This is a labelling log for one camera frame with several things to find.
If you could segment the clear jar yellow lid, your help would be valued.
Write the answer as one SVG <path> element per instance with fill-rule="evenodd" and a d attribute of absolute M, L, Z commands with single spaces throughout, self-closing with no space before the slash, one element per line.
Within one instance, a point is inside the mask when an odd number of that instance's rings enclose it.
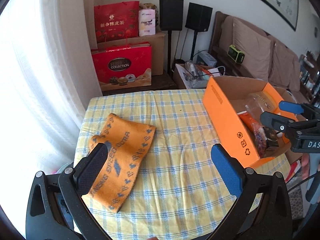
<path fill-rule="evenodd" d="M 258 120 L 263 112 L 273 113 L 277 108 L 277 104 L 270 94 L 261 91 L 250 93 L 245 100 L 245 107 L 246 111 Z"/>

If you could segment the small black box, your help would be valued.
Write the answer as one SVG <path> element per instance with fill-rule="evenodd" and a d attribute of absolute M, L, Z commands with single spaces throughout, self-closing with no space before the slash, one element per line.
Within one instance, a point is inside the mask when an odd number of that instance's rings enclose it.
<path fill-rule="evenodd" d="M 266 150 L 273 151 L 278 148 L 279 142 L 276 131 L 266 126 L 264 126 L 263 129 L 266 137 Z"/>

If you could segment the bag of colourful rubber bands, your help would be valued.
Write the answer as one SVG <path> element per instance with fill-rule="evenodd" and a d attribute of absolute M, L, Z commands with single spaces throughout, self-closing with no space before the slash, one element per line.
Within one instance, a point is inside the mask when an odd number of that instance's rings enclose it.
<path fill-rule="evenodd" d="M 252 124 L 253 134 L 254 134 L 254 142 L 257 149 L 257 152 L 261 158 L 264 157 L 265 151 L 267 148 L 267 137 L 264 132 L 263 126 L 259 125 L 258 123 Z"/>

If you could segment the orange sunscreen tube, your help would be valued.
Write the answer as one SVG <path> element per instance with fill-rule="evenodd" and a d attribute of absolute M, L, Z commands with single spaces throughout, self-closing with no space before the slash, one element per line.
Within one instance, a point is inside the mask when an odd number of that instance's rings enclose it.
<path fill-rule="evenodd" d="M 259 123 L 247 111 L 238 113 L 238 117 L 252 132 L 259 128 Z"/>

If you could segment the orange patterned scarf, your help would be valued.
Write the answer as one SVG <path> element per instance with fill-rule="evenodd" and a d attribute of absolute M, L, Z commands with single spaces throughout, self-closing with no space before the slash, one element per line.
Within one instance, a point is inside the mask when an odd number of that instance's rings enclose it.
<path fill-rule="evenodd" d="M 140 167 L 156 135 L 156 126 L 125 120 L 111 113 L 99 134 L 88 142 L 89 152 L 99 143 L 107 147 L 107 159 L 82 199 L 89 209 L 111 213 L 129 211 L 129 198 Z"/>

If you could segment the brown sofa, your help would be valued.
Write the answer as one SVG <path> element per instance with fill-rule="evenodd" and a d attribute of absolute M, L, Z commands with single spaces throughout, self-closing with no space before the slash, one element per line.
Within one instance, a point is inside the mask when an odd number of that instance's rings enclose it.
<path fill-rule="evenodd" d="M 243 51 L 242 64 L 228 55 L 233 44 Z M 226 67 L 228 75 L 251 77 L 291 92 L 298 103 L 307 103 L 301 93 L 298 56 L 283 42 L 241 18 L 216 12 L 208 52 Z"/>

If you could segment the yellow checked tablecloth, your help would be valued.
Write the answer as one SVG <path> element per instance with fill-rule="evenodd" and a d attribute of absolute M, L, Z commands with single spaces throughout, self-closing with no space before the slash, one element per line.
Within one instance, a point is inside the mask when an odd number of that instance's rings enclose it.
<path fill-rule="evenodd" d="M 235 201 L 214 167 L 219 142 L 201 89 L 146 91 L 93 98 L 75 150 L 88 152 L 110 113 L 155 126 L 136 183 L 121 210 L 111 212 L 89 196 L 84 202 L 112 239 L 193 239 L 211 233 Z"/>

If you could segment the green black radio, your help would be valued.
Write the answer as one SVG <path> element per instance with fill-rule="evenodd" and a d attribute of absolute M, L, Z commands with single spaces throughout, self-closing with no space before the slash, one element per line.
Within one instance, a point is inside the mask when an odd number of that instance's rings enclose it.
<path fill-rule="evenodd" d="M 237 64 L 242 64 L 245 58 L 244 52 L 237 49 L 233 44 L 229 46 L 227 55 Z"/>

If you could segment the box of cluttered items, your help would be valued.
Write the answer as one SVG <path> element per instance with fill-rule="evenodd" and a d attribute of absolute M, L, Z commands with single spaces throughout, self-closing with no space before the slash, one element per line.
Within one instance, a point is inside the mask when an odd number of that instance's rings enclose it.
<path fill-rule="evenodd" d="M 207 50 L 198 51 L 193 59 L 195 62 L 189 60 L 174 64 L 173 81 L 178 89 L 203 89 L 210 77 L 226 75 L 226 68 L 220 66 Z"/>

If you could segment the white curtain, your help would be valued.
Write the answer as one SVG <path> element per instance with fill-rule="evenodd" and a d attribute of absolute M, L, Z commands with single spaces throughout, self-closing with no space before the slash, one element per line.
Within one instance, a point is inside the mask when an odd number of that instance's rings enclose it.
<path fill-rule="evenodd" d="M 1 13 L 1 171 L 56 171 L 74 159 L 101 94 L 84 0 L 9 0 Z"/>

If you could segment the red chocolate gift bag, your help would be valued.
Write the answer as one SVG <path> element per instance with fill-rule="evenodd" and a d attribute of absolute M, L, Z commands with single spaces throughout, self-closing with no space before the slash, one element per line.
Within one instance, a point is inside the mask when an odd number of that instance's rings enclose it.
<path fill-rule="evenodd" d="M 92 51 L 103 92 L 151 85 L 152 47 L 148 42 Z"/>

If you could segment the right black speaker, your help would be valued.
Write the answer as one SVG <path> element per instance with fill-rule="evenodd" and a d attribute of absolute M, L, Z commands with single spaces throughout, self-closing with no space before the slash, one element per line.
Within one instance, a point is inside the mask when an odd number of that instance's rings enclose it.
<path fill-rule="evenodd" d="M 194 31 L 190 60 L 194 58 L 198 33 L 207 32 L 210 26 L 213 9 L 196 3 L 189 3 L 185 27 Z"/>

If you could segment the black speaker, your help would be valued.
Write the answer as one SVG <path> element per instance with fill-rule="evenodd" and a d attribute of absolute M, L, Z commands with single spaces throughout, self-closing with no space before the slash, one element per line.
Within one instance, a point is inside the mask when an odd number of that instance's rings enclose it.
<path fill-rule="evenodd" d="M 194 58 L 198 33 L 207 32 L 210 26 L 213 9 L 196 3 L 189 3 L 185 27 L 194 31 L 190 60 Z"/>
<path fill-rule="evenodd" d="M 184 0 L 159 0 L 160 30 L 168 34 L 167 74 L 170 77 L 173 77 L 174 73 L 171 62 L 172 32 L 182 30 L 183 4 Z"/>

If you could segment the red tea gift bag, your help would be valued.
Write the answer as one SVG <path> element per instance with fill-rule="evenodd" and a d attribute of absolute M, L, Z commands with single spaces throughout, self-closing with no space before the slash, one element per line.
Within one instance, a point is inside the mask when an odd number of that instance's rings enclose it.
<path fill-rule="evenodd" d="M 97 43 L 138 37 L 139 1 L 94 6 Z"/>

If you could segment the white tissue pack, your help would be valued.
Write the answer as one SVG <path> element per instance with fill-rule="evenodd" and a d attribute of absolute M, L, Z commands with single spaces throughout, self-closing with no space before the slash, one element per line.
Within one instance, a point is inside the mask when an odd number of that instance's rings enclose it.
<path fill-rule="evenodd" d="M 138 16 L 139 36 L 156 34 L 156 12 L 154 9 L 142 9 Z"/>

